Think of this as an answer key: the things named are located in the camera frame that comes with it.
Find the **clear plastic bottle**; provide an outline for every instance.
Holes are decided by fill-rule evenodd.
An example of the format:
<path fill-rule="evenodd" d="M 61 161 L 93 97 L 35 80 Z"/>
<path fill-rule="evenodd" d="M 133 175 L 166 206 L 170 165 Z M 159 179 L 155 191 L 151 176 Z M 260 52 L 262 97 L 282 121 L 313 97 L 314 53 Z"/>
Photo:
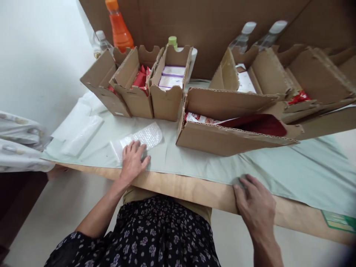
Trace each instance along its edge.
<path fill-rule="evenodd" d="M 255 29 L 256 22 L 247 22 L 243 27 L 241 34 L 235 38 L 230 44 L 229 48 L 233 49 L 235 46 L 240 47 L 240 54 L 243 54 L 247 50 L 247 41 L 251 32 Z"/>
<path fill-rule="evenodd" d="M 104 53 L 106 49 L 110 51 L 110 54 L 114 56 L 114 47 L 109 43 L 109 41 L 105 37 L 105 33 L 103 31 L 96 31 L 96 36 L 98 37 L 100 41 L 100 51 L 101 53 Z"/>
<path fill-rule="evenodd" d="M 275 22 L 270 28 L 268 34 L 262 37 L 259 41 L 255 42 L 254 45 L 259 46 L 259 51 L 271 47 L 277 40 L 277 37 L 280 32 L 286 27 L 287 24 L 288 22 L 286 22 L 285 20 L 279 20 Z"/>

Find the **plastic bottle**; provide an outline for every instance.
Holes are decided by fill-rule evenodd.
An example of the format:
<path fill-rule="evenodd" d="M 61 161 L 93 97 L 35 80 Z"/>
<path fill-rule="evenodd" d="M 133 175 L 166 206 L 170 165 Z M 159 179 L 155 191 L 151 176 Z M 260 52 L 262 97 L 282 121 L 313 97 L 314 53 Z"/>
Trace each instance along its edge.
<path fill-rule="evenodd" d="M 122 53 L 126 52 L 126 48 L 134 49 L 134 41 L 129 30 L 123 21 L 122 14 L 119 11 L 119 4 L 117 0 L 105 0 L 107 9 L 110 12 L 110 21 L 112 26 L 112 38 L 114 46 Z"/>
<path fill-rule="evenodd" d="M 255 42 L 254 45 L 259 46 L 259 51 L 271 47 L 276 41 L 280 32 L 286 27 L 287 24 L 288 22 L 286 22 L 285 20 L 279 20 L 275 22 L 270 28 L 268 34 L 262 37 L 259 41 Z"/>
<path fill-rule="evenodd" d="M 178 44 L 177 44 L 177 37 L 176 36 L 170 36 L 168 38 L 168 43 L 167 46 L 173 45 L 174 50 L 178 51 Z"/>
<path fill-rule="evenodd" d="M 95 33 L 100 41 L 100 52 L 103 53 L 106 49 L 108 49 L 110 51 L 110 54 L 114 56 L 114 47 L 105 38 L 105 33 L 103 31 L 96 31 Z"/>
<path fill-rule="evenodd" d="M 239 46 L 240 54 L 245 53 L 247 50 L 248 38 L 249 38 L 251 32 L 255 29 L 255 27 L 256 27 L 256 22 L 247 22 L 245 24 L 245 26 L 243 27 L 241 34 L 239 36 L 237 36 L 235 38 L 235 40 L 233 40 L 230 43 L 229 48 L 233 49 L 235 46 Z"/>

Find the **white bottle cap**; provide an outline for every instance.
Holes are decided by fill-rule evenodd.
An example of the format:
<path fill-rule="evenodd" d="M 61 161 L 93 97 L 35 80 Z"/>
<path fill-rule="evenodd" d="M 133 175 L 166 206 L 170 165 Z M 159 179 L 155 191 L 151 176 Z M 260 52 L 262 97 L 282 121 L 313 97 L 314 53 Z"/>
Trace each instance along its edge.
<path fill-rule="evenodd" d="M 288 24 L 285 20 L 279 20 L 273 24 L 273 26 L 270 28 L 270 33 L 273 34 L 278 34 L 280 33 Z"/>
<path fill-rule="evenodd" d="M 256 27 L 256 22 L 247 22 L 242 29 L 243 34 L 250 34 Z"/>
<path fill-rule="evenodd" d="M 99 41 L 105 40 L 105 33 L 103 31 L 96 31 L 96 36 L 98 37 Z"/>

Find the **white wall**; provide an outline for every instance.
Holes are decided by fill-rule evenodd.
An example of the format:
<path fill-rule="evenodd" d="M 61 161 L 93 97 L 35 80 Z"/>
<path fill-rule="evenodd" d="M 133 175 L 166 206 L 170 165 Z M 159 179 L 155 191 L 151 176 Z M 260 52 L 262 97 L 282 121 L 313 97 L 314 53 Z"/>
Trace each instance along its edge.
<path fill-rule="evenodd" d="M 94 62 L 75 0 L 2 0 L 0 110 L 52 133 L 86 87 Z"/>

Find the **hand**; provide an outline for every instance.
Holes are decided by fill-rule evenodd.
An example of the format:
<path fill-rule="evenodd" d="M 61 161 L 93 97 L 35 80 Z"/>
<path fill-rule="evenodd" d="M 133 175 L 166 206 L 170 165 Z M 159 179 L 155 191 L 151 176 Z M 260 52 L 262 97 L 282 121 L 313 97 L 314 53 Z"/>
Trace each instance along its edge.
<path fill-rule="evenodd" d="M 140 141 L 132 141 L 129 145 L 125 146 L 122 151 L 122 171 L 120 177 L 113 183 L 112 191 L 115 194 L 119 194 L 122 190 L 126 190 L 132 181 L 143 172 L 151 156 L 147 156 L 143 162 L 141 162 L 142 153 L 144 152 L 146 145 L 140 146 Z"/>
<path fill-rule="evenodd" d="M 276 201 L 264 185 L 251 175 L 240 179 L 246 187 L 243 190 L 234 185 L 236 206 L 250 232 L 252 239 L 274 239 L 273 224 Z"/>

